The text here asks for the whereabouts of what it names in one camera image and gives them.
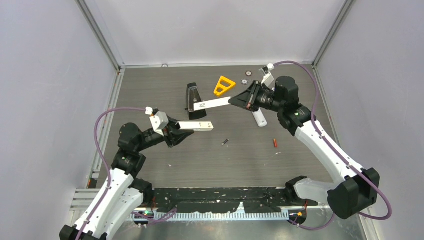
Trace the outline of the white box sleeve cover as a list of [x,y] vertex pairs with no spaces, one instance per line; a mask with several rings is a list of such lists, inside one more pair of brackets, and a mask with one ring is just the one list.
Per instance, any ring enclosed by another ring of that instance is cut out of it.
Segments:
[[197,102],[197,103],[193,104],[193,110],[196,112],[196,111],[201,111],[201,110],[206,110],[206,109],[212,109],[212,108],[227,106],[227,105],[230,105],[230,103],[229,103],[230,99],[231,99],[231,97],[229,96],[229,97],[218,98],[218,99],[214,99],[214,100]]

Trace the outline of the long white box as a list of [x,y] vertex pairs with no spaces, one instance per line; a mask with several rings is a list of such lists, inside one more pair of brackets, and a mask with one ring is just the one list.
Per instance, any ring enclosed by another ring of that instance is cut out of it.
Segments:
[[214,126],[211,121],[178,121],[176,128],[182,131],[210,132]]

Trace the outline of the white remote control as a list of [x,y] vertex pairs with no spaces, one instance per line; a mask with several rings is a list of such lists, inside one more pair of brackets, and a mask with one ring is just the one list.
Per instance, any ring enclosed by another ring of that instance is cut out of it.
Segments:
[[268,125],[268,122],[260,108],[257,111],[252,112],[252,115],[258,127],[263,128]]

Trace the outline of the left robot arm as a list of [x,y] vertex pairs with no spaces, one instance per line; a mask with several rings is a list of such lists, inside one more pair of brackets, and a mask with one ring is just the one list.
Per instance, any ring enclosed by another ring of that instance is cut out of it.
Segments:
[[111,240],[137,207],[153,202],[152,184],[141,178],[146,157],[141,153],[165,142],[172,148],[202,127],[212,130],[211,123],[176,121],[164,112],[149,118],[152,127],[141,131],[134,123],[124,124],[119,131],[118,152],[108,177],[85,213],[74,225],[65,225],[61,240]]

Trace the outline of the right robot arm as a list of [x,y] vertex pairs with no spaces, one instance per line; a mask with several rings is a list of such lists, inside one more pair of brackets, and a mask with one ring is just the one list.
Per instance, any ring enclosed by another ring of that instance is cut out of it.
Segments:
[[328,171],[332,182],[306,176],[288,181],[285,184],[288,203],[299,205],[303,200],[312,200],[330,206],[336,216],[346,220],[377,202],[379,173],[374,168],[363,168],[327,137],[316,117],[300,103],[299,87],[292,77],[278,77],[274,90],[255,81],[228,102],[250,112],[259,109],[276,112],[279,124],[303,143]]

